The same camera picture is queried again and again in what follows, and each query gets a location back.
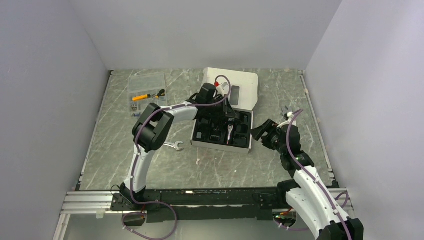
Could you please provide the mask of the black comb guard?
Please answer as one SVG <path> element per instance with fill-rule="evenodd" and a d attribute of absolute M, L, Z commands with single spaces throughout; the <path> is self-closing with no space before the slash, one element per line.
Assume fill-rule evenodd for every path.
<path fill-rule="evenodd" d="M 222 136 L 222 133 L 220 131 L 219 132 L 213 132 L 213 133 L 210 134 L 209 140 L 211 142 L 220 142 L 221 136 Z"/>

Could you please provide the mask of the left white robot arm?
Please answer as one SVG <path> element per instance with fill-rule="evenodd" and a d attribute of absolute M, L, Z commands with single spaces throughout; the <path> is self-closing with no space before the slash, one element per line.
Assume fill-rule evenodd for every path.
<path fill-rule="evenodd" d="M 168 138 L 171 126 L 182 121 L 197 120 L 206 114 L 224 114 L 229 104 L 232 85 L 229 82 L 204 83 L 200 91 L 188 100 L 170 106 L 149 104 L 132 129 L 134 153 L 127 177 L 119 191 L 124 204 L 131 210 L 144 203 L 147 174 L 156 151 Z"/>

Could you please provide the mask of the black silver hair clipper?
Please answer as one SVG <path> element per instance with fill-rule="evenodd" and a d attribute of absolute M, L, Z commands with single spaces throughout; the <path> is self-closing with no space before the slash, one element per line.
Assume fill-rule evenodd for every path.
<path fill-rule="evenodd" d="M 227 126 L 227 137 L 226 137 L 226 144 L 230 145 L 232 143 L 232 139 L 233 139 L 233 135 L 234 135 L 234 125 L 233 124 L 229 124 Z"/>

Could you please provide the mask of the white hair clipper box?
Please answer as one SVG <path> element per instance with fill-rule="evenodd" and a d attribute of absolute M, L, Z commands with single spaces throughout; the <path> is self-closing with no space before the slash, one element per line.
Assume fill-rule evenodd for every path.
<path fill-rule="evenodd" d="M 193 126 L 191 145 L 240 154 L 252 148 L 253 109 L 258 102 L 259 77 L 256 73 L 205 68 L 201 97 L 214 86 L 215 99 L 224 95 L 223 103 L 207 109 Z"/>

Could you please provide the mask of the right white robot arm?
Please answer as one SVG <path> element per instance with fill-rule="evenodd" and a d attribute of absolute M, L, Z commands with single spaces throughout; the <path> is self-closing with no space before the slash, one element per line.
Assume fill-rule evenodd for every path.
<path fill-rule="evenodd" d="M 302 149 L 297 126 L 283 126 L 267 120 L 251 130 L 254 140 L 280 154 L 283 168 L 291 180 L 280 182 L 275 194 L 276 203 L 293 208 L 317 240 L 362 240 L 364 226 L 352 218 L 322 182 L 311 157 Z"/>

